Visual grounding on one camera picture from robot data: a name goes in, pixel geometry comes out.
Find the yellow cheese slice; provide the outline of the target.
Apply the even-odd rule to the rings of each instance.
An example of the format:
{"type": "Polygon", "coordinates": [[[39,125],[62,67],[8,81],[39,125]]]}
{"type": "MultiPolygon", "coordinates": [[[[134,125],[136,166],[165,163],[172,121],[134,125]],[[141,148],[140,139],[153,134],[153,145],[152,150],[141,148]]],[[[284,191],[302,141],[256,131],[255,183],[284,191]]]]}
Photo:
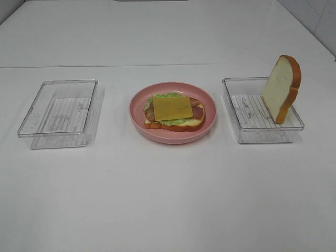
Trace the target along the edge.
{"type": "Polygon", "coordinates": [[[153,97],[156,121],[191,118],[193,116],[189,97],[153,97]]]}

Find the pink round plate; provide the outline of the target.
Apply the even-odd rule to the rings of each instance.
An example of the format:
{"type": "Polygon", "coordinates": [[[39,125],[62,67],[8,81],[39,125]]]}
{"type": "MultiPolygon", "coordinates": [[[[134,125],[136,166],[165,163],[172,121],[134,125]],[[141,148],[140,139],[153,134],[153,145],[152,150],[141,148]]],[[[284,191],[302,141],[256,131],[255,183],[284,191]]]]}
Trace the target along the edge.
{"type": "Polygon", "coordinates": [[[162,82],[150,85],[140,90],[130,102],[130,117],[135,128],[143,136],[165,144],[184,144],[196,141],[206,135],[217,118],[217,108],[214,99],[203,89],[183,82],[162,82]],[[178,92],[200,100],[205,106],[205,120],[203,125],[196,131],[174,132],[166,129],[146,129],[143,108],[147,100],[155,94],[178,92]]]}

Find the green lettuce leaf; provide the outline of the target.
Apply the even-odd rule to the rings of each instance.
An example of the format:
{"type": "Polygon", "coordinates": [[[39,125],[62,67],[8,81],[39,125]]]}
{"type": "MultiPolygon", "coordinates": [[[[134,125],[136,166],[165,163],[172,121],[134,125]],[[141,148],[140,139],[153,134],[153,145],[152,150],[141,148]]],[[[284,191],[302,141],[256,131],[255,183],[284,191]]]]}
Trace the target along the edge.
{"type": "MultiPolygon", "coordinates": [[[[149,121],[153,122],[156,121],[155,120],[155,115],[154,115],[154,108],[153,108],[153,97],[154,96],[159,96],[159,97],[179,97],[179,96],[183,96],[179,93],[176,92],[170,92],[167,94],[156,94],[153,95],[151,98],[149,98],[144,106],[144,114],[146,119],[148,119],[149,121]]],[[[186,120],[187,118],[183,118],[183,119],[175,119],[175,120],[165,120],[163,121],[164,123],[167,123],[168,125],[170,124],[179,124],[182,123],[186,120]]]]}

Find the clear right bread tray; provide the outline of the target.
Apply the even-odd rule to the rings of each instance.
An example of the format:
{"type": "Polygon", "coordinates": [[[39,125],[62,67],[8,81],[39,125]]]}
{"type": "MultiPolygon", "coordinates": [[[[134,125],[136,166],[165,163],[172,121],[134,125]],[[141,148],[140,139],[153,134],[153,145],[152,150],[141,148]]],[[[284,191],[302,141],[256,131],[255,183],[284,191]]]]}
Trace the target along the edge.
{"type": "Polygon", "coordinates": [[[274,123],[261,97],[267,80],[268,77],[222,80],[225,106],[240,144],[291,143],[305,129],[294,107],[290,107],[283,124],[274,123]]]}

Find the bread slice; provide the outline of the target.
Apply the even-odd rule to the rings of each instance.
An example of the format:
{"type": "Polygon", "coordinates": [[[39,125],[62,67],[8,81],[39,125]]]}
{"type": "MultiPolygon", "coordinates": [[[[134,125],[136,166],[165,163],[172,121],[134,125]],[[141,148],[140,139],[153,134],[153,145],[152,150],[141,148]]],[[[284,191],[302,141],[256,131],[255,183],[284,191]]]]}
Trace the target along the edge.
{"type": "Polygon", "coordinates": [[[301,68],[295,58],[281,55],[262,91],[262,99],[273,121],[282,124],[301,85],[301,68]]]}
{"type": "Polygon", "coordinates": [[[158,122],[158,121],[149,121],[146,119],[144,126],[146,129],[166,129],[175,132],[183,131],[196,131],[202,127],[205,122],[205,108],[202,102],[199,100],[191,101],[192,110],[196,114],[196,117],[187,118],[184,122],[179,124],[170,124],[158,122]]]}

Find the clear left ingredient tray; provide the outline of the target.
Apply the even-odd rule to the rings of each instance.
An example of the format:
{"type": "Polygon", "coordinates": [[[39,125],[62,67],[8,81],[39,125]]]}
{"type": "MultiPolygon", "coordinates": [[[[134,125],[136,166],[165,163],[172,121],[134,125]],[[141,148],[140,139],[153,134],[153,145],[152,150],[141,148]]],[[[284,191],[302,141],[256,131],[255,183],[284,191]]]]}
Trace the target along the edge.
{"type": "Polygon", "coordinates": [[[45,81],[17,136],[31,150],[87,146],[96,132],[100,106],[97,80],[45,81]]]}

